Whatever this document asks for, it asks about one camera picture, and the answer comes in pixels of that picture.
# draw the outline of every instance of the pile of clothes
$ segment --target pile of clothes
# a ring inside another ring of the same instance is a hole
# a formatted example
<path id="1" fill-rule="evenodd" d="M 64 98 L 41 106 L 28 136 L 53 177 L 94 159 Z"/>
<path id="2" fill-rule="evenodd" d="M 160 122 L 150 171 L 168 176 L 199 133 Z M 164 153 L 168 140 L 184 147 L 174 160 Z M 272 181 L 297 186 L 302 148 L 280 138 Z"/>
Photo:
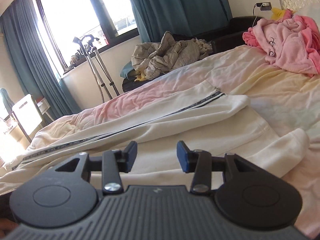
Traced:
<path id="1" fill-rule="evenodd" d="M 243 33 L 243 40 L 263 49 L 266 61 L 273 66 L 309 76 L 320 73 L 320 33 L 310 17 L 287 9 L 278 21 L 259 20 Z"/>
<path id="2" fill-rule="evenodd" d="M 161 42 L 138 44 L 121 76 L 135 81 L 152 80 L 177 68 L 201 60 L 212 53 L 205 40 L 175 41 L 170 32 L 165 32 Z"/>

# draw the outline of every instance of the pillow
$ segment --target pillow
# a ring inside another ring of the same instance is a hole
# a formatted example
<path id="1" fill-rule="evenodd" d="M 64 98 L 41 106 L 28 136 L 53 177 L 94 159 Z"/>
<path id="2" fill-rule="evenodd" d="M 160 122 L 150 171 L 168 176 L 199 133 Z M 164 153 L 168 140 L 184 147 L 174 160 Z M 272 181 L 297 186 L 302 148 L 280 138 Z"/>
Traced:
<path id="1" fill-rule="evenodd" d="M 308 16 L 308 17 L 312 18 L 316 22 L 318 29 L 319 29 L 319 27 L 320 27 L 320 3 L 309 4 L 309 5 L 305 6 L 304 8 L 300 9 L 299 11 L 297 11 L 296 14 L 298 14 L 300 16 Z"/>

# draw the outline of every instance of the human hand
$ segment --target human hand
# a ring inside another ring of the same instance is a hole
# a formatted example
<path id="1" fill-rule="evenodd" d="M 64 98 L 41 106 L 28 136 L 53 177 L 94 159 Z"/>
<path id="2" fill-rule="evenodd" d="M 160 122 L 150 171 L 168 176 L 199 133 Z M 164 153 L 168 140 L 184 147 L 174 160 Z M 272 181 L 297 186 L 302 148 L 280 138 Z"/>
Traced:
<path id="1" fill-rule="evenodd" d="M 18 226 L 18 224 L 16 224 L 15 222 L 12 222 L 9 219 L 0 218 L 0 238 L 5 237 L 4 232 L 10 232 L 10 231 L 14 230 L 17 226 Z"/>

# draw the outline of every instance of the black side stripe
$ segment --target black side stripe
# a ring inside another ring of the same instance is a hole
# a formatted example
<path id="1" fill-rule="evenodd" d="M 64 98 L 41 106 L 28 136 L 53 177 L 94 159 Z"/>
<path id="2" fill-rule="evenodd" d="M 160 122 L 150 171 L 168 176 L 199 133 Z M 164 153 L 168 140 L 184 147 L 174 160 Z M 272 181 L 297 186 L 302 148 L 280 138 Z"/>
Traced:
<path id="1" fill-rule="evenodd" d="M 47 153 L 50 153 L 50 152 L 53 152 L 53 151 L 56 151 L 56 150 L 59 150 L 59 149 L 63 149 L 63 148 L 69 147 L 69 146 L 74 146 L 74 145 L 77 145 L 77 144 L 80 144 L 80 143 L 83 143 L 83 142 L 86 142 L 86 141 L 89 141 L 89 140 L 92 140 L 92 139 L 95 139 L 95 138 L 97 138 L 95 141 L 100 140 L 100 139 L 105 139 L 105 138 L 108 138 L 108 137 L 110 137 L 112 135 L 127 131 L 129 129 L 135 128 L 135 127 L 140 126 L 140 125 L 144 125 L 144 124 L 146 124 L 148 122 L 152 122 L 152 121 L 158 120 L 158 119 L 163 118 L 163 117 L 167 117 L 167 116 L 170 116 L 170 115 L 173 115 L 173 114 L 181 113 L 181 112 L 189 110 L 189 109 L 200 108 L 200 107 L 205 106 L 208 103 L 210 103 L 210 102 L 222 97 L 223 95 L 225 95 L 225 94 L 220 92 L 220 91 L 217 91 L 217 92 L 213 93 L 212 95 L 210 95 L 210 96 L 208 96 L 208 97 L 206 97 L 206 98 L 204 98 L 204 99 L 192 104 L 191 106 L 187 106 L 187 107 L 182 108 L 182 109 L 180 109 L 180 110 L 178 110 L 176 112 L 173 112 L 171 114 L 167 114 L 165 116 L 161 116 L 161 117 L 158 117 L 156 119 L 153 119 L 153 120 L 150 120 L 150 121 L 147 121 L 147 122 L 144 122 L 144 123 L 140 123 L 140 124 L 125 128 L 123 130 L 119 130 L 119 131 L 115 131 L 115 132 L 109 132 L 109 133 L 101 134 L 101 135 L 96 135 L 96 136 L 93 136 L 93 137 L 84 138 L 84 139 L 77 140 L 77 141 L 72 141 L 72 142 L 69 142 L 69 143 L 57 145 L 55 147 L 52 147 L 52 148 L 49 148 L 49 149 L 46 149 L 46 150 L 43 150 L 43 151 L 40 151 L 40 152 L 37 152 L 37 153 L 33 153 L 31 155 L 28 155 L 28 156 L 24 157 L 22 159 L 21 163 L 19 163 L 16 166 L 12 167 L 12 170 L 15 170 L 22 163 L 25 164 L 25 163 L 31 162 L 31 161 L 26 162 L 27 160 L 29 160 L 31 158 L 34 158 L 34 157 L 37 157 L 37 156 L 41 156 L 41 155 L 45 155 Z"/>

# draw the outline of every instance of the power outlet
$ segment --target power outlet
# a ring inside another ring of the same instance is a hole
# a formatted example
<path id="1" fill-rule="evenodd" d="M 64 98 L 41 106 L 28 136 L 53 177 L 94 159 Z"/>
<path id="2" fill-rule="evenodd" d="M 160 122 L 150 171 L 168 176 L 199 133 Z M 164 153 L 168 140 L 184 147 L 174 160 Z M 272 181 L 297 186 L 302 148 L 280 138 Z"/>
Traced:
<path id="1" fill-rule="evenodd" d="M 256 5 L 261 11 L 271 11 L 272 9 L 271 2 L 258 2 Z"/>

